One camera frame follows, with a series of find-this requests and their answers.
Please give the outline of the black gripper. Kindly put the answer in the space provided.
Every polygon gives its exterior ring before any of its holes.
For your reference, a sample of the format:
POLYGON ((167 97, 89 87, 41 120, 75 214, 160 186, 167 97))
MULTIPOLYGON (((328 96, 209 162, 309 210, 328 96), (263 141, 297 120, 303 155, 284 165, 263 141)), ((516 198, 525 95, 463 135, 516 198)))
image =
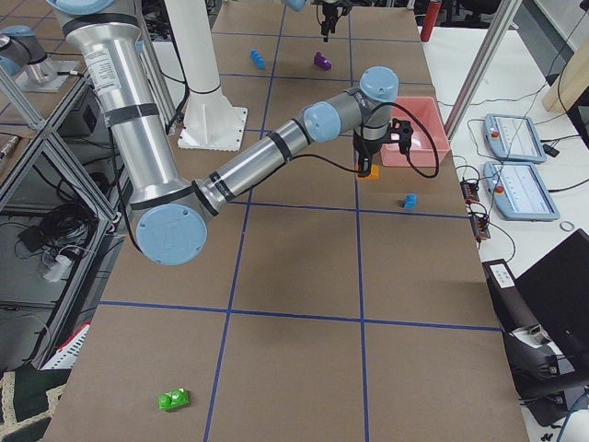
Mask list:
POLYGON ((324 42, 329 41, 329 36, 336 32, 337 23, 341 17, 350 13, 349 1, 320 1, 319 9, 322 18, 319 20, 320 34, 324 42))
POLYGON ((411 148, 411 125, 409 121, 396 118, 387 124, 372 127, 359 126, 354 130, 352 145, 358 154, 358 176, 369 176, 372 171, 373 156, 383 145, 397 144, 399 152, 409 157, 411 148))

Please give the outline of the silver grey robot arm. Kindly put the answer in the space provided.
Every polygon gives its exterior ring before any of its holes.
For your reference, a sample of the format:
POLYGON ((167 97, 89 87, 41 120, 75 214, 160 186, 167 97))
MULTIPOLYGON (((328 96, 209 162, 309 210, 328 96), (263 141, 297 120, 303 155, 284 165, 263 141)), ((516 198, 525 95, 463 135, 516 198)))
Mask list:
POLYGON ((137 42, 139 15, 133 1, 55 1, 66 41, 79 50, 133 184, 138 249, 151 261, 180 265, 207 240, 207 224, 219 209, 263 182, 314 143, 353 132, 357 173, 367 176, 372 158, 391 142, 391 108, 398 76, 384 66, 367 69, 358 87, 304 108, 248 149, 240 147, 246 110, 224 96, 205 4, 169 1, 170 25, 190 86, 183 136, 188 146, 217 145, 235 156, 203 180, 179 174, 137 42))
POLYGON ((283 4, 295 12, 302 11, 307 5, 316 7, 316 19, 320 26, 320 34, 324 42, 336 32, 337 24, 341 17, 348 16, 353 9, 352 1, 337 0, 285 0, 283 4))

